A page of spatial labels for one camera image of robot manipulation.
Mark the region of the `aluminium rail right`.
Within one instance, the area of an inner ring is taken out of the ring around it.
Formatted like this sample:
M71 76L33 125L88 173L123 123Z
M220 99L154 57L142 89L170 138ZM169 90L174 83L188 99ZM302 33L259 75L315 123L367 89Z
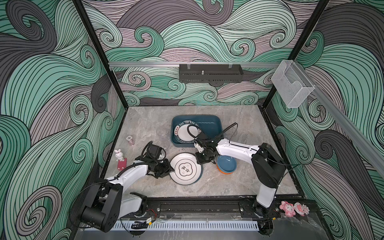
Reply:
M354 146L358 148L365 159L381 175L384 175L384 143L379 142L379 137L374 136L375 129L368 128L366 132L359 130L356 124L374 122L378 117L370 113L373 108L369 106L379 99L379 94L373 94L373 100L360 106L362 98L358 98L358 91L353 89L345 94L343 88L338 86L331 75L318 67L304 69L295 62L299 78L314 90L312 94L320 101L321 105L341 127Z

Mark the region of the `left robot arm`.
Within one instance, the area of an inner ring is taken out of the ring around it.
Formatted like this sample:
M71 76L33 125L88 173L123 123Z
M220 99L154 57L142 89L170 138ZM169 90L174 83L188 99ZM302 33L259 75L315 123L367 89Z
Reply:
M120 218L129 214L143 218L148 211L147 196L131 192L123 200L124 192L150 172L158 179L174 171L168 159L150 163L135 161L116 176L92 184L76 219L106 233Z

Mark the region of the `pink checkered small cup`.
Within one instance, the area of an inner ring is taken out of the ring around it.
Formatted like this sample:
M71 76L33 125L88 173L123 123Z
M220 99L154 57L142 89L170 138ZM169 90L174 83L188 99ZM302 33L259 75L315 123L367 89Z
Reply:
M127 136L126 140L127 140L129 146L135 145L135 140L134 140L133 136Z

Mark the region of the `green rim hao wei plate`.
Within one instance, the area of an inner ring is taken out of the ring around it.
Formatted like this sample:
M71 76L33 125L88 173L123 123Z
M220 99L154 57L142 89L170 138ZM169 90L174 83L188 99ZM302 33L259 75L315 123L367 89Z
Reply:
M201 133L201 129L196 122L182 121L174 128L174 136L176 140L182 144L193 143L195 137Z

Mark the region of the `blue bowl on stack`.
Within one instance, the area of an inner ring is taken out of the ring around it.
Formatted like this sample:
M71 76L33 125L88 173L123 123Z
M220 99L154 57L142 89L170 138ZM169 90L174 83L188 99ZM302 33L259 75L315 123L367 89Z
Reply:
M224 171L235 171L237 169L236 159L230 156L218 156L217 158L217 166Z

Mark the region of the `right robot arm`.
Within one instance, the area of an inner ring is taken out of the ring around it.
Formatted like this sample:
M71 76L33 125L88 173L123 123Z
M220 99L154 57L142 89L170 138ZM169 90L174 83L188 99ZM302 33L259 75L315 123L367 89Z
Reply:
M217 156L229 156L252 165L261 184L256 208L271 207L287 169L283 159L271 145L263 143L260 146L251 146L223 138L219 141L195 139L194 146L198 150L195 156L200 165Z

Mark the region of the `white rabbit figurine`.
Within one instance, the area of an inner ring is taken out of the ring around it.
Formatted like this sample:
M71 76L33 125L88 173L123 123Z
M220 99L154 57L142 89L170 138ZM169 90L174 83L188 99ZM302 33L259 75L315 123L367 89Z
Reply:
M121 151L121 149L114 150L114 152L115 152L115 157L116 157L118 162L124 162L125 161L125 158L124 158L124 155L123 155L123 152Z

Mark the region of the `orange bowl under stack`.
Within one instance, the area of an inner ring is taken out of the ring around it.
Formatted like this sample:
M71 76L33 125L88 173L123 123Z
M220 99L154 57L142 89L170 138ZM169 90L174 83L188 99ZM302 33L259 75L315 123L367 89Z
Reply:
M220 169L219 166L217 166L217 169L219 170L220 173L225 174L225 175L230 175L234 172L234 171L230 171L230 172L224 171L224 170Z

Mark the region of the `pink white plush toy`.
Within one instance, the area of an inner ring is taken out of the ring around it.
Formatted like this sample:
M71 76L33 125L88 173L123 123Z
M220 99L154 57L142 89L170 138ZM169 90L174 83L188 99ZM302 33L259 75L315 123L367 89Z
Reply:
M299 202L296 202L294 204L295 211L302 217L305 215L308 215L310 213L310 209L308 206L301 204Z

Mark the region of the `white plate cloud emblem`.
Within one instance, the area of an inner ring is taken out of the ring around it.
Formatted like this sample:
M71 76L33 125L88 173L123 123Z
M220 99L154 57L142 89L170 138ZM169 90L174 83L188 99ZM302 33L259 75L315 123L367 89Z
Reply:
M180 153L170 162L173 172L171 179L183 186L196 183L203 174L203 167L197 163L197 158L191 153Z

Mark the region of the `teal plastic bin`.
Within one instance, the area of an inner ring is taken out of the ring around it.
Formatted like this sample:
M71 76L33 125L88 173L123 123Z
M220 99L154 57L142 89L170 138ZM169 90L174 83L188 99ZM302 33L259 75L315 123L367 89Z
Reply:
M222 132L222 123L219 117L214 115L179 115L172 119L171 122L171 143L177 148L193 148L194 142L190 144L182 144L178 142L174 136L174 128L182 121L196 122L201 130L209 137L213 138Z

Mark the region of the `black frame post right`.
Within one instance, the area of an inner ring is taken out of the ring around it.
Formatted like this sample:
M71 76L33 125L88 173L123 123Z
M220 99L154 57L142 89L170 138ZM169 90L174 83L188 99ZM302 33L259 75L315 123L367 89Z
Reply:
M300 50L307 42L308 38L310 37L312 31L314 30L317 22L320 19L321 14L324 12L326 6L328 5L329 0L320 0L317 4L317 6L314 9L314 12L312 13L311 17L308 19L307 24L305 25L305 28L303 32L301 33L297 43L295 44L293 50L291 51L288 60L295 60L297 56L299 55ZM276 87L273 86L270 90L268 96L266 97L263 105L261 106L261 110L265 111L272 101L272 98L274 97L276 93Z

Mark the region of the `aluminium rail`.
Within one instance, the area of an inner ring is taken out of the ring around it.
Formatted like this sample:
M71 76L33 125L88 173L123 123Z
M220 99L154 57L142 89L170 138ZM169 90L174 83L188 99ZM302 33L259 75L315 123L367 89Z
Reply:
M241 65L242 68L277 68L280 62L277 63L262 63L262 62L154 62L154 61L133 61L133 62L109 62L111 68L176 68L180 65Z
M320 101L321 105L341 127L354 146L358 148L365 159L381 175L384 175L384 143L379 142L379 137L374 136L375 129L368 128L366 132L359 130L356 124L374 122L378 117L370 113L373 108L369 106L379 99L379 94L373 94L373 100L360 106L362 98L358 98L358 91L353 89L345 94L343 88L338 86L331 75L318 67L304 69L295 62L299 78L314 90L312 94Z

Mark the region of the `clear acrylic wall holder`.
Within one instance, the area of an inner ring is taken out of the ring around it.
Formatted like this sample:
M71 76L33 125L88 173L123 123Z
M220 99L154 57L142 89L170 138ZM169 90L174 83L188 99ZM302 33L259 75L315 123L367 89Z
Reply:
M280 63L271 78L287 108L298 108L315 89L305 69L293 60Z

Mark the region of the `aluminium rail back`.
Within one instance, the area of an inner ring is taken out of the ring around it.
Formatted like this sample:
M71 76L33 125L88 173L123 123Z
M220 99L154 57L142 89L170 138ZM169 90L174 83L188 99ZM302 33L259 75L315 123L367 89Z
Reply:
M277 68L280 62L277 63L262 63L262 62L154 62L154 61L133 61L133 62L109 62L111 68L176 68L180 65L241 65L242 68Z

